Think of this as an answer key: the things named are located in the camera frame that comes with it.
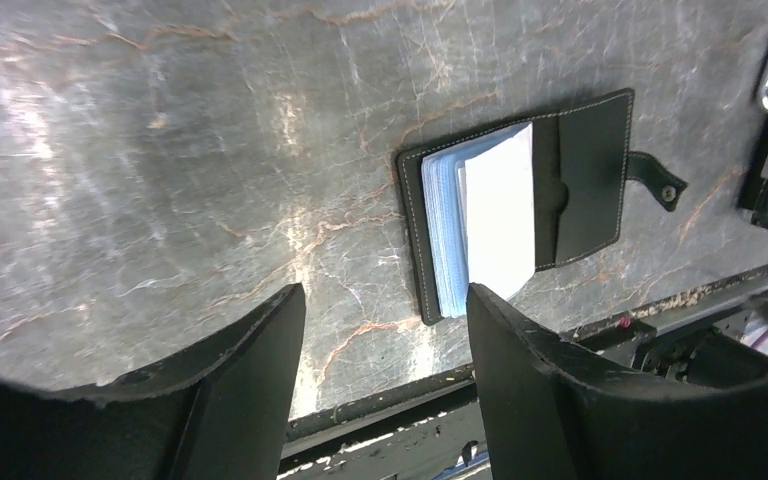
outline card holder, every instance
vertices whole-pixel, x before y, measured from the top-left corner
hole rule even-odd
[[[652,155],[629,151],[633,104],[634,91],[622,89],[575,108],[519,115],[396,156],[424,323],[432,325],[443,317],[431,260],[423,158],[499,129],[531,122],[537,271],[560,267],[619,239],[626,180],[646,185],[668,211],[675,209],[687,187]]]

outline black case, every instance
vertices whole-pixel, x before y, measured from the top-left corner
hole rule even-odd
[[[520,115],[410,148],[396,157],[422,321],[440,316],[425,214],[423,158],[493,131],[532,122],[537,271],[566,265],[616,242],[625,180],[649,188],[668,211],[687,183],[652,155],[629,151],[634,91],[623,89],[567,110]]]

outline white paper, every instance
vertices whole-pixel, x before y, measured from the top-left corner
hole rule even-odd
[[[502,298],[535,272],[532,125],[466,161],[464,223],[469,281]]]

